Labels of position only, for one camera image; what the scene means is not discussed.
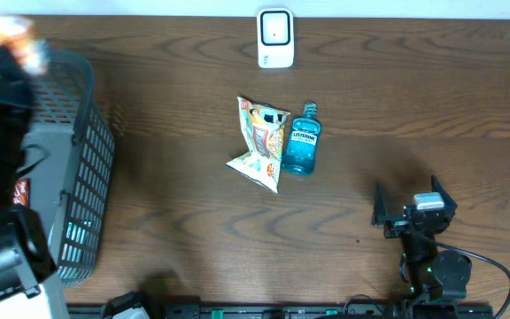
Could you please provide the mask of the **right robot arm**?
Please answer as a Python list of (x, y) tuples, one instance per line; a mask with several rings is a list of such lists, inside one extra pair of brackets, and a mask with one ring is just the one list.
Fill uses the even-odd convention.
[(457, 318), (458, 302), (467, 296), (472, 262), (468, 257), (446, 248), (437, 248), (435, 235), (444, 232), (452, 221), (457, 204), (431, 177), (431, 191), (413, 196), (403, 212), (389, 211), (380, 184), (375, 186), (371, 223), (383, 226), (385, 238), (401, 241), (403, 254), (400, 275), (410, 284), (411, 293), (392, 307), (400, 318)]

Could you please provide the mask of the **yellow snack bag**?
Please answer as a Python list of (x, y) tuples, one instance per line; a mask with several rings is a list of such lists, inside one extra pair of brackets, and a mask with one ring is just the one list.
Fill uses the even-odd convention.
[(227, 163), (229, 168), (278, 193), (284, 127), (290, 112), (238, 97), (243, 139), (248, 151)]

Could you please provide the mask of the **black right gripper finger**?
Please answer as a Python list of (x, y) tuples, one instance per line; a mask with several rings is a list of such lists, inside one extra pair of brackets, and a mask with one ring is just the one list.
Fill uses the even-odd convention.
[(437, 192), (443, 200), (444, 210), (455, 211), (458, 207), (452, 197), (446, 192), (444, 187), (438, 181), (435, 175), (431, 176), (431, 188), (433, 192)]
[(383, 197), (383, 188), (381, 184), (375, 184), (375, 200), (374, 208), (371, 218), (372, 225), (384, 225), (388, 223), (400, 222), (405, 219), (405, 216), (400, 214), (390, 214)]

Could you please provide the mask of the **teal mouthwash bottle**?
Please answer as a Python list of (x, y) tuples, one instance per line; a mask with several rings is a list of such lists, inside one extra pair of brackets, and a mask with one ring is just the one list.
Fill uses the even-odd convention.
[(315, 168), (316, 152), (321, 136), (321, 123), (317, 120), (318, 106), (309, 101), (300, 117), (290, 127), (290, 136), (282, 156), (282, 169), (295, 175), (311, 175)]

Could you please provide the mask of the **orange tissue pack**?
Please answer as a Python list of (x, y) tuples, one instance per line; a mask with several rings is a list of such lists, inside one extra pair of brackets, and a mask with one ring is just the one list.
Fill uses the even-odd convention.
[(7, 49), (27, 74), (39, 76), (48, 71), (48, 45), (35, 37), (31, 19), (0, 15), (0, 48)]

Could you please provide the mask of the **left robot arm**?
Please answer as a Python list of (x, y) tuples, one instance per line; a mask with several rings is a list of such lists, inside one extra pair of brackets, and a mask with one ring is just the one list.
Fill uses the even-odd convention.
[(34, 109), (27, 73), (0, 47), (0, 318), (69, 316), (39, 214), (12, 201)]

